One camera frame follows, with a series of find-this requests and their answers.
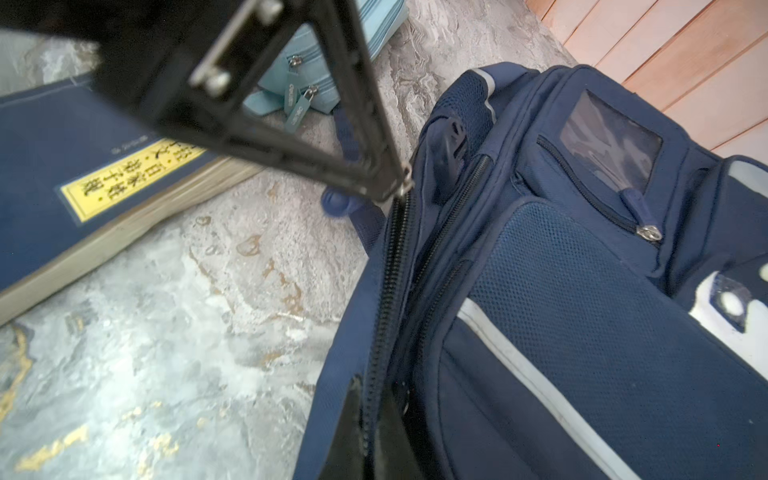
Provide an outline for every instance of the zipper tag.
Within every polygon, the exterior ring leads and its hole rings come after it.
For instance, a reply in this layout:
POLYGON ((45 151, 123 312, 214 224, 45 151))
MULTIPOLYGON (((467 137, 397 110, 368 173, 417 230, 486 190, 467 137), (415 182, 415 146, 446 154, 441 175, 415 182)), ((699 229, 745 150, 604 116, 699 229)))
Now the zipper tag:
POLYGON ((642 192, 637 188, 625 188, 619 192, 619 197, 632 213, 634 219, 637 220, 637 235, 649 242, 658 242, 664 238, 642 192))
POLYGON ((310 87, 306 89, 304 95, 302 95, 299 101, 296 102, 296 106, 293 107, 293 110, 288 115, 288 120, 286 120, 285 124, 286 132, 289 134, 296 133, 296 129, 301 125, 301 120, 304 119, 306 111, 310 109, 310 103, 312 103, 312 99, 315 97, 316 93, 317 86, 315 85, 310 85, 310 87))
POLYGON ((296 106, 296 99, 299 97, 299 65, 303 59, 299 55, 294 55, 288 61, 288 76, 286 78, 286 90, 283 93, 284 103, 283 111, 287 114, 296 106))

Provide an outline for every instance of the book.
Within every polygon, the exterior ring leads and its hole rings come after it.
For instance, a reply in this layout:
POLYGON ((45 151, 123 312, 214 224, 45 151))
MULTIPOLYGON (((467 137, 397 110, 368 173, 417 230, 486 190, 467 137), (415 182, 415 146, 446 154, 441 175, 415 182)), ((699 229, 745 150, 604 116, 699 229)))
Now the book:
POLYGON ((0 98, 0 325, 261 170, 162 138, 88 75, 0 98))

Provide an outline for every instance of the navy blue backpack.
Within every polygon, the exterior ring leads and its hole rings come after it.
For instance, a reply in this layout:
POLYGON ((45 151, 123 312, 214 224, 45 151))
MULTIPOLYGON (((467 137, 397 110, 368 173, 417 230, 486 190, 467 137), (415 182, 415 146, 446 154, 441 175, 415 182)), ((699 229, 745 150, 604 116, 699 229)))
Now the navy blue backpack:
POLYGON ((768 478, 768 169, 590 67, 440 97, 294 478, 768 478))

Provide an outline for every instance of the wooden wall panel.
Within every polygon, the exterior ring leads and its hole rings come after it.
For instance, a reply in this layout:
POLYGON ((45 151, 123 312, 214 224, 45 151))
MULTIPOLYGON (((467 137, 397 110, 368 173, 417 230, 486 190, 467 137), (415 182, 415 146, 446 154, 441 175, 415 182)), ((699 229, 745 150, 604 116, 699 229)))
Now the wooden wall panel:
POLYGON ((768 35, 664 113, 706 148, 768 118, 768 35))
POLYGON ((541 20, 560 43, 565 43, 598 0, 556 0, 541 20))
POLYGON ((598 62, 597 68, 623 82, 710 2, 658 0, 598 62))
POLYGON ((624 86, 664 110, 767 31, 767 0, 716 0, 624 86))
POLYGON ((536 18, 541 20, 549 11, 549 8, 554 3, 554 0, 526 0, 525 3, 528 5, 528 8, 531 9, 531 12, 536 14, 536 18))
POLYGON ((565 42, 565 48, 580 63, 597 64, 655 1, 600 0, 565 42))
POLYGON ((721 157, 746 155, 768 165, 768 120, 712 150, 721 157))

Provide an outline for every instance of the black metal frame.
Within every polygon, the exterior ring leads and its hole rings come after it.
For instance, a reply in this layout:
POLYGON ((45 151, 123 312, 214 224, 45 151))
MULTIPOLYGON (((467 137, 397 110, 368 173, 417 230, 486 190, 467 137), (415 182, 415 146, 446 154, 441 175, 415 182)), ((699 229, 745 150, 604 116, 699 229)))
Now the black metal frame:
POLYGON ((96 89, 163 135, 377 201, 407 191, 410 166, 395 151, 354 0, 284 0, 268 25, 250 15, 217 56, 217 67, 232 78, 222 95, 190 82, 247 2, 0 0, 0 25, 99 41, 96 89), (314 28, 353 124, 362 153, 357 164, 243 112, 243 100, 303 23, 314 28))

